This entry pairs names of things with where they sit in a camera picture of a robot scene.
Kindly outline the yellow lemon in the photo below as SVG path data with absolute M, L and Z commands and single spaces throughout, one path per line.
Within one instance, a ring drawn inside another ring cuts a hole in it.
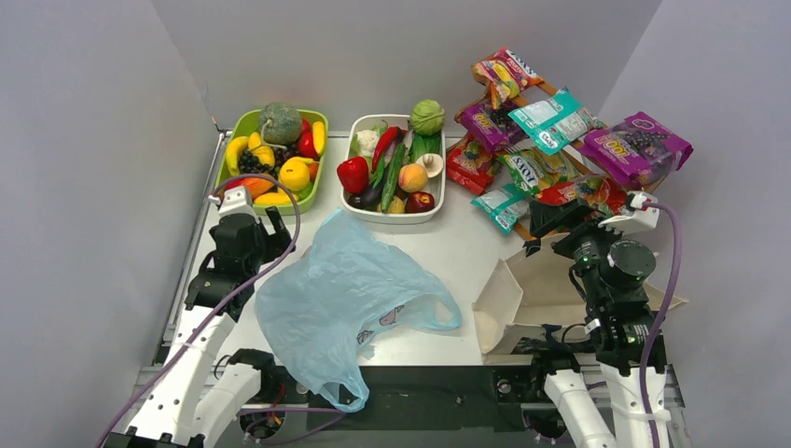
M 299 192 L 305 189 L 311 182 L 308 163 L 300 158 L 287 160 L 280 169 L 278 180 L 284 188 L 292 192 Z

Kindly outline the light blue plastic bag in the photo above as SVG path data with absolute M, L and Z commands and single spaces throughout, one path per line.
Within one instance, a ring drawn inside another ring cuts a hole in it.
M 462 324 L 438 277 L 340 209 L 302 258 L 257 289 L 254 309 L 288 373 L 345 413 L 367 403 L 358 354 L 376 335 L 399 325 L 450 331 Z

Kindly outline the green cucumber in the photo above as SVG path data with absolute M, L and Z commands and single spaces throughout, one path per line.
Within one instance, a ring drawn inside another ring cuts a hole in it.
M 393 153 L 393 157 L 387 166 L 387 173 L 384 178 L 380 202 L 380 209 L 384 214 L 388 214 L 389 207 L 395 196 L 397 178 L 400 173 L 400 169 L 403 166 L 403 160 L 406 151 L 407 146 L 404 143 L 398 144 Z

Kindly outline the orange peach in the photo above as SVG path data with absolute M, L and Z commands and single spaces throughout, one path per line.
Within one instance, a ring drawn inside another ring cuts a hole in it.
M 411 163 L 400 169 L 397 184 L 405 192 L 412 193 L 422 190 L 428 180 L 425 168 L 418 163 Z

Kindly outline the yellow banana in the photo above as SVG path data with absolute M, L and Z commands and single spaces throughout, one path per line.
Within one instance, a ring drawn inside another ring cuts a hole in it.
M 233 138 L 228 143 L 225 152 L 225 163 L 230 176 L 236 176 L 240 174 L 239 159 L 242 153 L 248 149 L 248 142 L 248 136 L 239 136 Z

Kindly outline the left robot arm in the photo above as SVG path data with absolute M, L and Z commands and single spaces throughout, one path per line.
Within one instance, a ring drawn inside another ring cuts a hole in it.
M 279 211 L 225 215 L 210 234 L 215 250 L 191 281 L 172 347 L 161 370 L 132 396 L 98 441 L 100 447 L 212 447 L 249 400 L 277 392 L 271 353 L 239 349 L 228 371 L 205 386 L 219 349 L 239 321 L 255 282 L 295 249 Z

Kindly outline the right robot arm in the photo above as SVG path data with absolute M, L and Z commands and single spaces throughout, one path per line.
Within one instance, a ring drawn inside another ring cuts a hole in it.
M 646 278 L 656 257 L 631 234 L 650 231 L 659 205 L 644 192 L 628 194 L 622 215 L 605 217 L 586 201 L 530 205 L 530 233 L 565 235 L 552 251 L 572 262 L 568 275 L 585 305 L 583 328 L 610 394 L 607 424 L 585 383 L 576 350 L 564 340 L 538 354 L 527 375 L 537 399 L 550 400 L 577 447 L 667 447 L 670 415 L 665 408 L 667 359 L 660 324 L 668 310 L 649 305 Z

